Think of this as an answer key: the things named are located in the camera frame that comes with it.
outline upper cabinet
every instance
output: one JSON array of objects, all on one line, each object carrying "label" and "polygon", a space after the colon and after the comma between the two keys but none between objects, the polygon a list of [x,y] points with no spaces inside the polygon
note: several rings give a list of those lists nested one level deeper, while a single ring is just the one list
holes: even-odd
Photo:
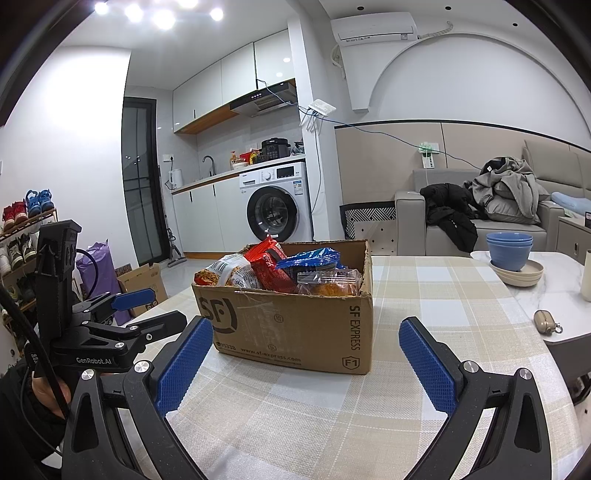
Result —
[{"label": "upper cabinet", "polygon": [[175,132],[223,105],[221,64],[210,65],[173,92]]},{"label": "upper cabinet", "polygon": [[249,43],[207,67],[173,92],[173,131],[198,134],[236,116],[229,103],[295,78],[287,30]]},{"label": "upper cabinet", "polygon": [[197,89],[195,118],[199,118],[224,104],[222,96],[222,62],[217,61],[195,75]]},{"label": "upper cabinet", "polygon": [[223,103],[256,90],[255,47],[253,43],[230,53],[221,61]]},{"label": "upper cabinet", "polygon": [[[296,76],[287,30],[255,42],[255,58],[256,78],[264,80],[268,86]],[[258,88],[265,88],[265,83],[259,82]]]}]

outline white wall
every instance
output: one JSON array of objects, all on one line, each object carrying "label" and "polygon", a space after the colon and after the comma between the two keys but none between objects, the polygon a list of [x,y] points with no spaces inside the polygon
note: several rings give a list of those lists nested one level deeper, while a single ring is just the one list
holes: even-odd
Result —
[{"label": "white wall", "polygon": [[58,48],[0,129],[0,204],[50,189],[59,218],[82,227],[78,246],[108,239],[115,267],[138,265],[121,169],[129,56],[118,48]]},{"label": "white wall", "polygon": [[[415,20],[421,33],[445,27],[443,18]],[[347,122],[458,119],[591,147],[591,93],[545,38],[454,21],[452,34],[345,47],[343,58],[353,105],[369,101],[369,112],[351,113]]]},{"label": "white wall", "polygon": [[197,143],[200,177],[191,179],[183,173],[186,183],[209,176],[211,162],[209,159],[202,162],[206,155],[214,158],[216,172],[222,173],[230,170],[232,151],[239,156],[248,151],[248,145],[256,144],[261,148],[263,140],[274,137],[286,138],[290,145],[295,141],[301,141],[300,115],[294,106],[280,108],[252,118],[238,115],[192,137]]},{"label": "white wall", "polygon": [[[165,185],[168,180],[168,172],[171,168],[180,168],[183,171],[183,179],[186,183],[199,179],[199,166],[197,164],[197,144],[194,135],[181,135],[173,133],[173,92],[151,87],[138,87],[127,85],[125,96],[137,98],[151,98],[156,100],[156,147],[158,165],[160,166],[164,213],[168,227],[177,238],[176,245],[181,248],[180,235],[178,234],[177,219],[174,214],[173,196]],[[174,162],[163,161],[163,155],[173,155]]]}]

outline blue gripper pad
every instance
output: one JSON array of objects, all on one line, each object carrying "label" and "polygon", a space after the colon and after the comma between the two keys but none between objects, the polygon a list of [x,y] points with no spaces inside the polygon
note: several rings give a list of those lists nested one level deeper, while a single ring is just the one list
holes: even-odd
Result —
[{"label": "blue gripper pad", "polygon": [[403,320],[400,324],[398,343],[435,410],[451,416],[457,406],[453,378],[423,336],[408,320]]},{"label": "blue gripper pad", "polygon": [[212,343],[212,324],[207,319],[202,319],[174,354],[158,380],[154,404],[162,417],[169,411],[178,409]]}]

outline cardboard box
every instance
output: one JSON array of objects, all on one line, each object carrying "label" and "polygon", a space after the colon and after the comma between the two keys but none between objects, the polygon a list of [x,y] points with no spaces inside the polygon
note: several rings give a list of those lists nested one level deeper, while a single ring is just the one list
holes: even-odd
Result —
[{"label": "cardboard box", "polygon": [[281,244],[288,256],[331,247],[341,263],[363,272],[359,296],[320,297],[204,287],[193,283],[201,315],[213,324],[222,353],[284,367],[366,374],[371,368],[374,306],[366,241]]},{"label": "cardboard box", "polygon": [[168,298],[164,283],[162,283],[162,277],[160,277],[160,265],[157,263],[151,267],[150,265],[143,265],[131,272],[124,273],[117,277],[117,280],[119,280],[121,291],[124,293],[151,288],[156,294],[156,300],[149,305],[142,305],[131,310],[134,317],[142,315],[142,313],[147,312]]}]

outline range hood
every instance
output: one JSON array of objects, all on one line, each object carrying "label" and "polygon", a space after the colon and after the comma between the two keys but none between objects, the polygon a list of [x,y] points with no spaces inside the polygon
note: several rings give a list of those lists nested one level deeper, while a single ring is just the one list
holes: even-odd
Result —
[{"label": "range hood", "polygon": [[272,85],[268,89],[257,90],[256,92],[240,97],[230,102],[229,106],[232,112],[246,116],[257,116],[272,112],[278,108],[296,104],[296,88],[289,82],[282,82]]}]

